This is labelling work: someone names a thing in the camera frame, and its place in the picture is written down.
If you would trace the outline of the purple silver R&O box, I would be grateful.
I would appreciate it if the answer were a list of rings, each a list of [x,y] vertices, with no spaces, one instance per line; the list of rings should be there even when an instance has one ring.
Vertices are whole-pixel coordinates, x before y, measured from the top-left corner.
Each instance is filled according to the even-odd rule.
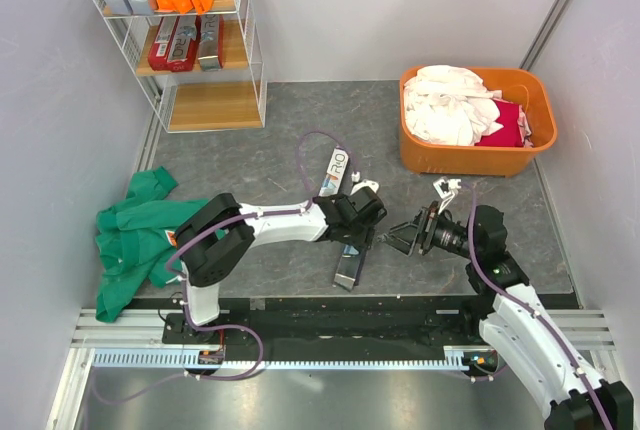
[[[329,160],[325,178],[318,192],[320,197],[336,195],[340,191],[348,163],[348,153],[340,147],[335,147]]]

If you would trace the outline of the purple silver toothpaste box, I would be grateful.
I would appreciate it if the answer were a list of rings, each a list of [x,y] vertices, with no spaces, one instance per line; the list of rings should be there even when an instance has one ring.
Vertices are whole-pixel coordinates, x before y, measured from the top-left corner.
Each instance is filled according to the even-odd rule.
[[[358,285],[366,255],[366,249],[358,250],[353,246],[345,246],[334,273],[334,284],[351,292]]]

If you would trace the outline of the red silver r&o box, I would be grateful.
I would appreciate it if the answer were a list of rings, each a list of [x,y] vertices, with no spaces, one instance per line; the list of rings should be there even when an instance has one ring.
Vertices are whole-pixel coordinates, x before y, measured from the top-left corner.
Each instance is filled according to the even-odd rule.
[[[200,19],[200,42],[197,59],[205,72],[223,68],[224,20],[218,14],[205,14]]]
[[[199,17],[184,15],[178,18],[171,41],[167,67],[171,72],[193,69],[199,42]]]

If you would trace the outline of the red silver R&O box front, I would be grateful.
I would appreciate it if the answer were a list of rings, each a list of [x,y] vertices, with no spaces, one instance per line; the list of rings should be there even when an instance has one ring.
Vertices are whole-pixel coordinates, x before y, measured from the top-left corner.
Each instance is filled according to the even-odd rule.
[[[199,17],[184,15],[178,18],[171,41],[167,67],[171,72],[193,69],[199,42]]]

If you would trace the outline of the red barcode toothpaste box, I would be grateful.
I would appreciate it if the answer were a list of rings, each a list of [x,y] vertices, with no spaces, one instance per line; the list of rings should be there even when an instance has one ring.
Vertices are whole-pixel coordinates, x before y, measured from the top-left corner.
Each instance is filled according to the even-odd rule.
[[[147,62],[153,71],[168,69],[167,59],[177,20],[176,16],[161,19],[147,56]]]

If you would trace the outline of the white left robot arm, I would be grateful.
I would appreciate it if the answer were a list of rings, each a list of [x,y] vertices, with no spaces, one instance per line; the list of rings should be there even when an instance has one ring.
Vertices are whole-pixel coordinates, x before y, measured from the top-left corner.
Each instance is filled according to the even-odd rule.
[[[174,233],[181,262],[185,332],[208,343],[219,332],[219,287],[245,254],[284,242],[338,242],[359,251],[370,248],[376,225],[387,211],[373,182],[361,182],[347,195],[315,196],[297,204],[256,206],[230,193],[210,200]]]

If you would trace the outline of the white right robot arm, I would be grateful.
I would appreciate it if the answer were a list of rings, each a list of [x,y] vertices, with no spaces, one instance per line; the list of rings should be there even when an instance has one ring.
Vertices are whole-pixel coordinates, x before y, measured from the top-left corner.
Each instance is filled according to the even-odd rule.
[[[631,429],[634,398],[621,381],[609,382],[554,323],[527,275],[507,249],[498,209],[479,205],[457,222],[433,202],[381,241],[410,256],[434,248],[467,259],[469,283],[489,301],[458,318],[467,342],[486,342],[536,402],[547,429]]]

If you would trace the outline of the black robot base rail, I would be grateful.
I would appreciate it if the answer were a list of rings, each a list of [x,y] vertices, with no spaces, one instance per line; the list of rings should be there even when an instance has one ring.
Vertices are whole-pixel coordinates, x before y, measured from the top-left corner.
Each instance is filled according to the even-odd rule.
[[[260,346],[268,362],[435,360],[447,346],[481,346],[479,322],[493,311],[489,296],[223,298],[222,332],[166,317],[165,344],[223,344],[232,360]]]

